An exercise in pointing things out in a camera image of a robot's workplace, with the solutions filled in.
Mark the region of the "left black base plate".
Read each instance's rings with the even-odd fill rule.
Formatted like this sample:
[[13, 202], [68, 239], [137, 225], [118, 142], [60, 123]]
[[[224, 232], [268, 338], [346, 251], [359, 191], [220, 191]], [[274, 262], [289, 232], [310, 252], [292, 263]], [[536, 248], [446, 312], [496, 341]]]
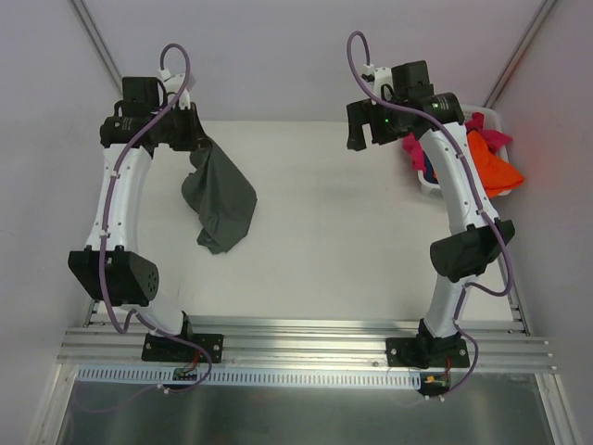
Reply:
[[[222, 334], [192, 334], [187, 342], [201, 347], [213, 363], [220, 363], [223, 352], [224, 335]], [[145, 336], [141, 353], [143, 362], [192, 362], [198, 357], [198, 362], [207, 362], [203, 351], [186, 346], [165, 337], [156, 337], [150, 334]]]

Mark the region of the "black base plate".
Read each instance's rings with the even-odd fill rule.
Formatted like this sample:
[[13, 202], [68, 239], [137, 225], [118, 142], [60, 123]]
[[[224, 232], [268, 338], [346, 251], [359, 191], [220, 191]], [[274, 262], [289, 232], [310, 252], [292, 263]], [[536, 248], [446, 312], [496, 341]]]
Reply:
[[[201, 347], [213, 363], [220, 363], [223, 352], [224, 335], [222, 334], [192, 334], [187, 342]], [[150, 334], [145, 336], [141, 353], [143, 362], [192, 362], [198, 357], [198, 362], [207, 362], [203, 351], [186, 346], [165, 337], [156, 337]]]
[[470, 367], [466, 342], [460, 335], [445, 338], [389, 337], [385, 355], [390, 367], [459, 368]]

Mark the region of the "magenta t-shirt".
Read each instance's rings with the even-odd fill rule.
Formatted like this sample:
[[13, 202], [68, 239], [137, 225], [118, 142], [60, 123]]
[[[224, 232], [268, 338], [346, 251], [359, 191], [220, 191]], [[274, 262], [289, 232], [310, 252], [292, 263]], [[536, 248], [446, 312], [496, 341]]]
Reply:
[[[490, 108], [464, 106], [463, 115], [467, 130], [476, 130], [486, 140], [491, 153], [508, 160], [506, 145], [512, 138], [502, 132], [498, 114]], [[428, 161], [414, 135], [410, 133], [405, 136], [401, 145], [410, 157], [411, 167], [417, 172], [426, 173]]]

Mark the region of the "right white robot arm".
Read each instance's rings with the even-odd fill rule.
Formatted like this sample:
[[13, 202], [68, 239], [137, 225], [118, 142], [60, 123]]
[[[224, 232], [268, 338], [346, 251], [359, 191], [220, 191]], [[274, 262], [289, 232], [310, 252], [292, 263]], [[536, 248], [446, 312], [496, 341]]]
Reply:
[[347, 105], [347, 148], [366, 148], [365, 126], [376, 145], [414, 136], [435, 169], [448, 212], [450, 235], [430, 247], [437, 279], [429, 310], [415, 337], [386, 341], [389, 361], [420, 369], [466, 368], [466, 344], [458, 328], [465, 298], [503, 254], [514, 225], [499, 218], [481, 183], [458, 98], [435, 93], [425, 61], [392, 69], [367, 63], [355, 79], [368, 98]]

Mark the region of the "right small circuit board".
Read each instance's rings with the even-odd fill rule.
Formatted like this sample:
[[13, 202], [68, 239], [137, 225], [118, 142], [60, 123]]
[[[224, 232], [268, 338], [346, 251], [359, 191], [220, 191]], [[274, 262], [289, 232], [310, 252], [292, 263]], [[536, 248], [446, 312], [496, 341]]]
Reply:
[[423, 380], [423, 383], [426, 386], [448, 388], [450, 386], [450, 375], [429, 375]]

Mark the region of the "dark grey t-shirt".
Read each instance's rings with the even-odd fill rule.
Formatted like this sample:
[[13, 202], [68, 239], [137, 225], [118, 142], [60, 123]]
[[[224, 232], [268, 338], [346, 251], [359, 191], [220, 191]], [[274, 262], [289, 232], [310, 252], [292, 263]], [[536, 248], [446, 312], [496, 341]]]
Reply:
[[231, 250], [248, 234], [258, 202], [255, 188], [217, 143], [189, 156], [195, 170], [182, 197], [202, 225], [197, 244], [213, 255]]

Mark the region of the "small circuit board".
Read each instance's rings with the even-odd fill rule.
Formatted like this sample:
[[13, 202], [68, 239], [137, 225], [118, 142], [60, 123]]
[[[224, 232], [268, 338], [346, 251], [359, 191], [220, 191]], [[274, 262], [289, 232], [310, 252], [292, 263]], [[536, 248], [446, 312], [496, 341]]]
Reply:
[[195, 381], [197, 379], [197, 370], [195, 368], [175, 368], [172, 379], [175, 381]]
[[450, 375], [429, 375], [423, 380], [423, 383], [426, 386], [448, 388], [450, 386]]

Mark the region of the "aluminium mounting rail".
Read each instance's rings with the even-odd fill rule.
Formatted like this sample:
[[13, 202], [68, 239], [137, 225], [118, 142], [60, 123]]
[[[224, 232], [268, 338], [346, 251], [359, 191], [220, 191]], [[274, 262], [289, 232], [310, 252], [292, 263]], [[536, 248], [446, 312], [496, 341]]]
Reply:
[[[221, 334], [225, 367], [383, 371], [385, 342], [411, 337], [411, 321], [283, 320], [194, 316], [199, 333]], [[478, 347], [479, 373], [556, 374], [559, 361], [545, 337], [527, 335], [519, 322], [467, 322], [464, 330]], [[85, 327], [66, 330], [57, 361], [92, 364], [137, 364], [145, 329], [138, 323], [120, 335], [96, 314]]]

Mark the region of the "orange t-shirt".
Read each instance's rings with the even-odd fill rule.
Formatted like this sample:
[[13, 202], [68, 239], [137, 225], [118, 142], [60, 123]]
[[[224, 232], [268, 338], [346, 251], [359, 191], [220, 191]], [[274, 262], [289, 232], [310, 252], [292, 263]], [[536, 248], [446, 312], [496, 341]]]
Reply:
[[476, 130], [467, 133], [468, 146], [482, 186], [489, 198], [511, 191], [524, 183], [524, 176], [509, 162], [493, 154]]

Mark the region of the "left small circuit board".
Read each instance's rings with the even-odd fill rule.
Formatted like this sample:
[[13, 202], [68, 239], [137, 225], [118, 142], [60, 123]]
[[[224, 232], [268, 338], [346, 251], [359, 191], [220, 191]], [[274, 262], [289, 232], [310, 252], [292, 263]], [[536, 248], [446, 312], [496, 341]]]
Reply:
[[195, 368], [175, 368], [172, 379], [175, 381], [195, 381], [197, 379], [197, 370]]

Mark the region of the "navy blue t-shirt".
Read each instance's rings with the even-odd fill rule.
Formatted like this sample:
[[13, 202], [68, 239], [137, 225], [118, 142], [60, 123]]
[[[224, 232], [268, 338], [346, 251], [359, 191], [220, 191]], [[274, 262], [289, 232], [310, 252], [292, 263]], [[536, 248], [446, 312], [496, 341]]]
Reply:
[[428, 160], [425, 162], [425, 173], [423, 177], [424, 180], [430, 184], [438, 183], [437, 177], [435, 175], [435, 170]]

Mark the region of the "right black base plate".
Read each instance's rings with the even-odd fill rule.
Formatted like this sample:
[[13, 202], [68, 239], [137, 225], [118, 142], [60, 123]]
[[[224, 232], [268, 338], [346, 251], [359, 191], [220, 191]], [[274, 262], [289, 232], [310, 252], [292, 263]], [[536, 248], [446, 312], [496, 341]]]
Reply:
[[445, 338], [389, 337], [385, 355], [390, 367], [459, 368], [470, 367], [466, 342], [460, 335]]

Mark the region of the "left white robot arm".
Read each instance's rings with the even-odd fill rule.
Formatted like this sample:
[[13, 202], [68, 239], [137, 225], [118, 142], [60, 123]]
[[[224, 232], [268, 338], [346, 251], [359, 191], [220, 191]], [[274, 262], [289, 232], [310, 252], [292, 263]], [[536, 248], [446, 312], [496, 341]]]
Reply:
[[145, 179], [155, 150], [177, 151], [204, 142], [189, 77], [162, 69], [156, 77], [125, 77], [123, 98], [100, 126], [103, 179], [94, 225], [68, 266], [88, 296], [105, 306], [115, 330], [124, 334], [137, 318], [174, 360], [195, 347], [180, 309], [158, 302], [157, 265], [138, 252], [137, 225]]

